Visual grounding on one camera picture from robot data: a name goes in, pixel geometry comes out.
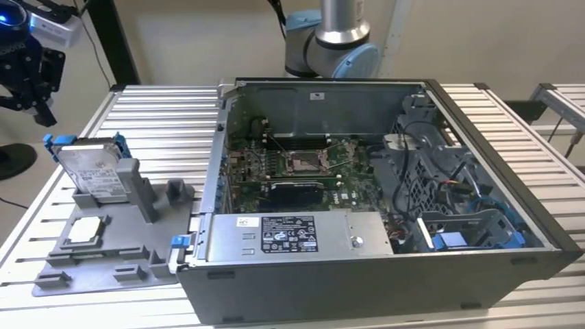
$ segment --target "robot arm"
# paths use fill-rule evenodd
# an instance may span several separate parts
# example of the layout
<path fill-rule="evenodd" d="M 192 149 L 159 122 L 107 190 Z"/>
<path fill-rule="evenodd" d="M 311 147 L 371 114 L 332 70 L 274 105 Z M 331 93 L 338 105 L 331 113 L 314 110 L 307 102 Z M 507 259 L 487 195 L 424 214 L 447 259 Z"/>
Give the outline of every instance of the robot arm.
<path fill-rule="evenodd" d="M 31 14 L 20 3 L 0 0 L 0 85 L 12 97 L 0 97 L 0 107 L 27 112 L 51 127 L 58 123 L 48 104 L 60 89 L 66 54 L 46 48 L 31 35 Z"/>
<path fill-rule="evenodd" d="M 296 77 L 371 77 L 380 51 L 368 42 L 364 0 L 322 0 L 287 19 L 286 70 Z"/>

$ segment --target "motherboard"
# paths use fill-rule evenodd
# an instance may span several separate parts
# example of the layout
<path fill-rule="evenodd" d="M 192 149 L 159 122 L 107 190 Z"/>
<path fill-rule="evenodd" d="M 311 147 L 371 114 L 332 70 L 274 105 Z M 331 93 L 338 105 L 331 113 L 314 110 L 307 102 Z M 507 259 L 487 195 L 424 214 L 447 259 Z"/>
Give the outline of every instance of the motherboard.
<path fill-rule="evenodd" d="M 235 139 L 230 185 L 236 213 L 352 211 L 387 213 L 390 205 L 358 137 Z"/>

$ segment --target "aluminum extrusion table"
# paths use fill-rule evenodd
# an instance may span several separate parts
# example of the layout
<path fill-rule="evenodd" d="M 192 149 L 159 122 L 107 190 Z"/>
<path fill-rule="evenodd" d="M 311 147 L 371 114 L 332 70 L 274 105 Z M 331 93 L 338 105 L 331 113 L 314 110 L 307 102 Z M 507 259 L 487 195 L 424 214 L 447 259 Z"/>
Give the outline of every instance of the aluminum extrusion table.
<path fill-rule="evenodd" d="M 491 90 L 444 85 L 504 160 L 585 249 L 585 177 Z M 218 115 L 218 87 L 128 86 L 111 92 L 82 136 L 128 138 L 154 183 L 183 178 L 203 190 Z M 74 209 L 74 184 L 59 168 L 0 249 L 0 324 L 20 328 L 191 328 L 202 326 L 180 285 L 32 297 Z M 196 228 L 199 218 L 192 217 Z M 551 280 L 527 282 L 490 310 L 270 324 L 259 328 L 584 328 L 585 258 Z"/>

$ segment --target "black stand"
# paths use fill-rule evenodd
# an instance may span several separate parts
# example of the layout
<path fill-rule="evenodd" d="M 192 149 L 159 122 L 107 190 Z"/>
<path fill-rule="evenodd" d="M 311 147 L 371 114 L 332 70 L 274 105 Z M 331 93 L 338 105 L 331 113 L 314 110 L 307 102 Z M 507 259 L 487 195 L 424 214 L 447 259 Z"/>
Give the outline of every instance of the black stand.
<path fill-rule="evenodd" d="M 36 161 L 36 151 L 27 144 L 0 146 L 0 180 L 19 175 Z"/>

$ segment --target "power supply label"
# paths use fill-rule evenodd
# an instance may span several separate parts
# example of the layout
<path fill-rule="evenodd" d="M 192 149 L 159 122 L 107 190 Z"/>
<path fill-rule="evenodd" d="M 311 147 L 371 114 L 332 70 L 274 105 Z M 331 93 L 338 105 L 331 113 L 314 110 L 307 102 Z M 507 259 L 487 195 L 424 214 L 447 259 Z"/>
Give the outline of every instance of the power supply label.
<path fill-rule="evenodd" d="M 263 217 L 263 252 L 318 252 L 314 216 Z"/>

